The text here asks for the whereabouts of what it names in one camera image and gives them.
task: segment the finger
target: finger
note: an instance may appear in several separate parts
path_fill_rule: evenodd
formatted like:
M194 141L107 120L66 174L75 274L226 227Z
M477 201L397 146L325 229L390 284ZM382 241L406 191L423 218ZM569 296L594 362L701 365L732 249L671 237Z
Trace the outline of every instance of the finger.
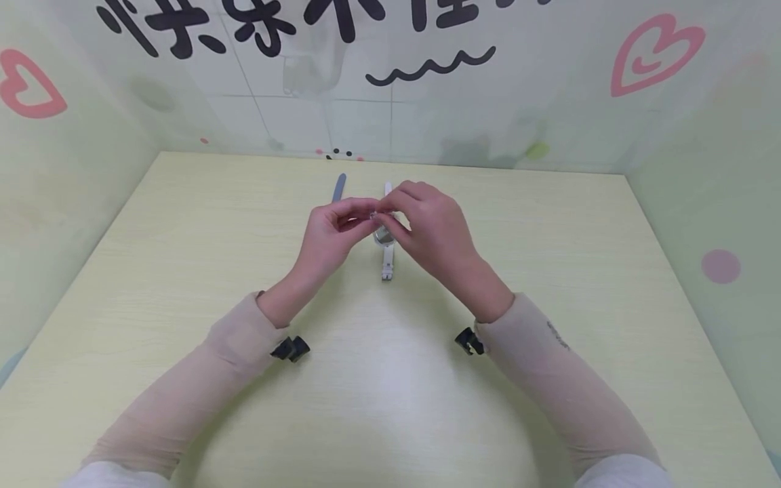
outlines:
M390 232L390 235L393 236L403 248L406 248L412 243L412 235L409 230L392 216L385 213L378 213L374 216L374 219L384 225L385 228L388 229L388 232Z
M344 217L350 215L353 212L374 212L377 207L377 200L375 198L345 198L344 200L335 201L334 203L325 205L323 208L328 212L333 213L337 217Z
M367 220L372 215L371 212L352 212L344 217L339 217L337 220L337 228L341 228L347 222L351 220Z
M341 234L347 239L350 247L352 247L380 228L380 224L373 220L354 220L348 223L345 228L347 229Z
M396 187L399 191L406 193L415 200L423 200L426 198L425 192L421 191L420 183L414 181L405 180L402 181L399 186Z
M377 203L377 212L403 212L407 218L410 218L418 208L418 201L401 191L400 188L394 188L385 198Z

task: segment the person's left hand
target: person's left hand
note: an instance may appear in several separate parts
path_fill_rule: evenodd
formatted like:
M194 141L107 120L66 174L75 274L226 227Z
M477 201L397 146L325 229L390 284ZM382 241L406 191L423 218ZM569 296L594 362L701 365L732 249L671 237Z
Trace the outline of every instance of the person's left hand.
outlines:
M353 246L380 227L369 218L376 205L374 198L345 198L315 207L293 270L324 282L344 264Z
M257 298L258 307L276 328L287 326L344 263L352 247L380 227L369 218L376 205L374 198L345 198L312 210L293 269Z

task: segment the beige sleeve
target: beige sleeve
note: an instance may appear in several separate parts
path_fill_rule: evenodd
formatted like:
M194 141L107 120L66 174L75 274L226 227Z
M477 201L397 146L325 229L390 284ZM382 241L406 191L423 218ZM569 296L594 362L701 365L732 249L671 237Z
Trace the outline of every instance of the beige sleeve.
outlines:
M136 398L82 465L113 461L170 478L187 446L274 361L270 354L287 335L262 314L256 297L236 305L202 344Z
M476 324L499 369L543 411L564 441L575 473L615 454L659 457L621 398L561 339L524 294L499 320Z

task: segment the heart drawing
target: heart drawing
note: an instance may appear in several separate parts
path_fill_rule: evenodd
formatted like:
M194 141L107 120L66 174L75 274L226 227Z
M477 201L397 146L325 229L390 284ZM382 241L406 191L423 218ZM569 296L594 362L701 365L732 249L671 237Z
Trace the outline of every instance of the heart drawing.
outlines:
M662 31L659 34L659 40L656 41L656 45L654 46L654 54L659 54L681 41L686 41L689 44L689 48L680 59L663 71L635 83L625 85L623 83L624 72L626 71L626 64L629 61L629 53L632 51L632 47L638 39L643 37L643 34L646 34L649 30L654 28L658 28ZM661 15L646 20L626 38L619 49L618 55L615 57L613 78L610 83L610 94L613 97L622 97L667 80L672 75L678 73L681 68L697 54L703 43L705 43L705 29L702 27L685 27L681 30L676 30L676 18L671 13L662 13ZM647 75L660 67L662 67L661 61L646 65L643 63L643 58L640 56L635 58L632 62L632 72L636 75Z
M19 68L26 69L43 87L49 100L36 105L27 105L19 100L19 94L29 86L19 73ZM14 112L28 119L47 119L65 112L68 104L59 93L46 73L32 59L16 49L6 49L0 52L0 69L5 73L5 79L0 83L0 99Z

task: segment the table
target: table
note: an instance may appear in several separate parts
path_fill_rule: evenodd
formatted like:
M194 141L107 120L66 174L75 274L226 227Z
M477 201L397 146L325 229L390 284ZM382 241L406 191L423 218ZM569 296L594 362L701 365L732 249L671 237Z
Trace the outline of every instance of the table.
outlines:
M679 486L779 486L623 176L162 153L0 391L0 482L54 486L250 290L308 211L425 180L476 246L633 409ZM177 486L567 486L535 407L453 342L469 313L370 239L295 320L280 362L196 441Z

